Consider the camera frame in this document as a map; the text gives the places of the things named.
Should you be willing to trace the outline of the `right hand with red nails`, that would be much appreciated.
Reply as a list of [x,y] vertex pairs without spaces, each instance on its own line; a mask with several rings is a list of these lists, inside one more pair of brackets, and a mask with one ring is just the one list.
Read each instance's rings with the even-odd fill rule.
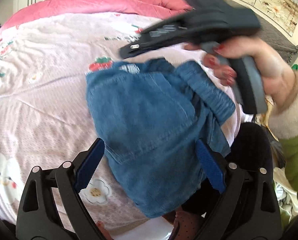
[[249,55],[253,57],[263,81],[265,94],[272,97],[277,107],[285,107],[295,84],[295,73],[280,55],[258,37],[238,36],[214,48],[212,54],[202,58],[202,64],[214,72],[224,86],[235,84],[236,72],[228,65],[221,65],[216,57],[237,59]]

